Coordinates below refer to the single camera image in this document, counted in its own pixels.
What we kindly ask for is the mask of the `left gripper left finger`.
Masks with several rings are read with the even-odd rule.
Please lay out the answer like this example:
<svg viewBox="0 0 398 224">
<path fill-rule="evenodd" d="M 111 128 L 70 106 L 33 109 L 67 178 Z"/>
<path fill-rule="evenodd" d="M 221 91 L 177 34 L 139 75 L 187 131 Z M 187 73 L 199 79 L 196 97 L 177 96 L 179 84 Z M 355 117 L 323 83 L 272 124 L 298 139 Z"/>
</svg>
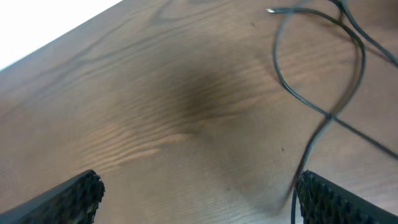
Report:
<svg viewBox="0 0 398 224">
<path fill-rule="evenodd" d="M 89 169 L 1 214 L 1 223 L 92 224 L 105 193 Z"/>
</svg>

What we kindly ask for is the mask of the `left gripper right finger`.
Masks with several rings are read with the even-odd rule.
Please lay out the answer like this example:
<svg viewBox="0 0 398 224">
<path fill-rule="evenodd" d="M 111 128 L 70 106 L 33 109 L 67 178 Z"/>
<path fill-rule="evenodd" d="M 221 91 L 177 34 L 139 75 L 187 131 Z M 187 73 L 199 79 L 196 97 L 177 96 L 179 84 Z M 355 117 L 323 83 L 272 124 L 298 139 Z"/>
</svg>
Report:
<svg viewBox="0 0 398 224">
<path fill-rule="evenodd" d="M 309 170 L 295 182 L 295 199 L 304 224 L 397 224 L 396 215 Z"/>
</svg>

